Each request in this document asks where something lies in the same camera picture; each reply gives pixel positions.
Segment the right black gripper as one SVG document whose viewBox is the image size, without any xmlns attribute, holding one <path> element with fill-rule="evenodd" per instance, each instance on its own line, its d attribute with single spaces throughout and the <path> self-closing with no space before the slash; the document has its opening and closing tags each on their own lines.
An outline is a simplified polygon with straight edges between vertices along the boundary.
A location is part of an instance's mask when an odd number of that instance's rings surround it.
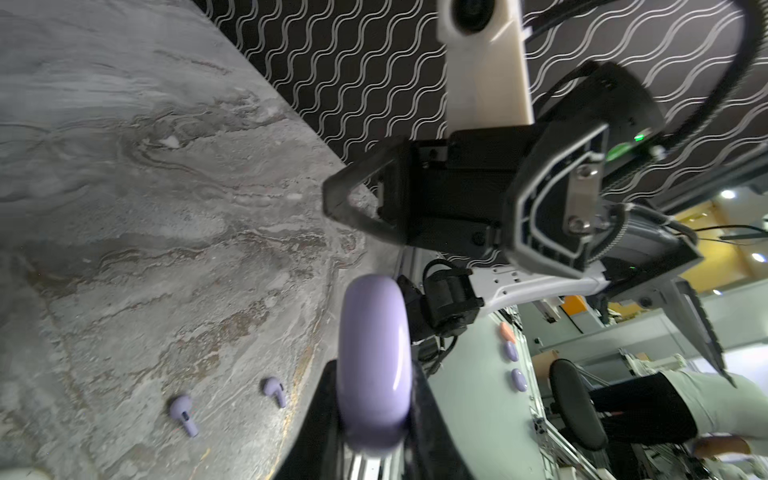
<svg viewBox="0 0 768 480">
<path fill-rule="evenodd" d="M 544 122 L 380 142 L 322 185 L 323 213 L 383 242 L 579 279 L 609 126 Z"/>
</svg>

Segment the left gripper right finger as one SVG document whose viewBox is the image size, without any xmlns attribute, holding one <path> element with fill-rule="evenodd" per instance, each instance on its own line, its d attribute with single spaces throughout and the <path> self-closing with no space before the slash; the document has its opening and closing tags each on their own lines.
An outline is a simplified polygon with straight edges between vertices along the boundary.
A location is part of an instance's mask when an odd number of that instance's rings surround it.
<svg viewBox="0 0 768 480">
<path fill-rule="evenodd" d="M 428 379 L 413 361 L 404 442 L 405 479 L 473 479 L 450 435 Z"/>
</svg>

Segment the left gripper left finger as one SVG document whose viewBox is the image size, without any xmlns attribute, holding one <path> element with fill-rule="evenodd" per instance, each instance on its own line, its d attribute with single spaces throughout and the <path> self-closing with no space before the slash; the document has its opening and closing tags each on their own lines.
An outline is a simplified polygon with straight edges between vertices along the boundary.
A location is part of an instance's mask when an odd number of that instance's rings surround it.
<svg viewBox="0 0 768 480">
<path fill-rule="evenodd" d="M 296 440 L 275 479 L 336 480 L 343 476 L 343 434 L 337 404 L 337 361 L 326 364 Z"/>
</svg>

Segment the purple earbud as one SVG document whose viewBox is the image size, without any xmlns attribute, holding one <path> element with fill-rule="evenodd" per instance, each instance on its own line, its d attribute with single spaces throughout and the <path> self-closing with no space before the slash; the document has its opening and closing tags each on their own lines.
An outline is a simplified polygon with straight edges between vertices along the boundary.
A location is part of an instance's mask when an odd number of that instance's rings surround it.
<svg viewBox="0 0 768 480">
<path fill-rule="evenodd" d="M 188 395 L 180 395 L 174 398 L 169 406 L 169 416 L 178 421 L 189 437 L 199 434 L 198 427 L 191 415 L 192 400 Z"/>
<path fill-rule="evenodd" d="M 287 397 L 282 382 L 276 377 L 268 377 L 262 382 L 262 392 L 265 396 L 273 398 L 280 409 L 287 406 Z"/>
</svg>

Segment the purple earbud charging case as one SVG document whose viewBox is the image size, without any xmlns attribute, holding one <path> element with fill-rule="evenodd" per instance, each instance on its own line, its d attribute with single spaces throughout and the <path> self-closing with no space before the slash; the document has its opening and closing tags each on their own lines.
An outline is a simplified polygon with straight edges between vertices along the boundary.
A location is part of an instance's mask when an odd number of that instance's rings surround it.
<svg viewBox="0 0 768 480">
<path fill-rule="evenodd" d="M 350 283 L 340 318 L 336 395 L 352 449 L 383 455 L 405 436 L 413 385 L 410 344 L 396 281 L 365 275 Z"/>
</svg>

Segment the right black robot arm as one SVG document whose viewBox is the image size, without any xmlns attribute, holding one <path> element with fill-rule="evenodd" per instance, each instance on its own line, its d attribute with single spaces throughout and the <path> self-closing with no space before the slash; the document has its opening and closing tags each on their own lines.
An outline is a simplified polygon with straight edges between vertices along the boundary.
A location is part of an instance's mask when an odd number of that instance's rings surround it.
<svg viewBox="0 0 768 480">
<path fill-rule="evenodd" d="M 643 205 L 607 200 L 619 170 L 658 151 L 664 116 L 625 68 L 588 62 L 531 125 L 392 137 L 323 185 L 327 217 L 381 240 L 433 250 L 402 281 L 411 337 L 456 337 L 474 320 L 548 297 L 660 308 L 720 374 L 723 350 L 682 277 L 697 234 Z"/>
</svg>

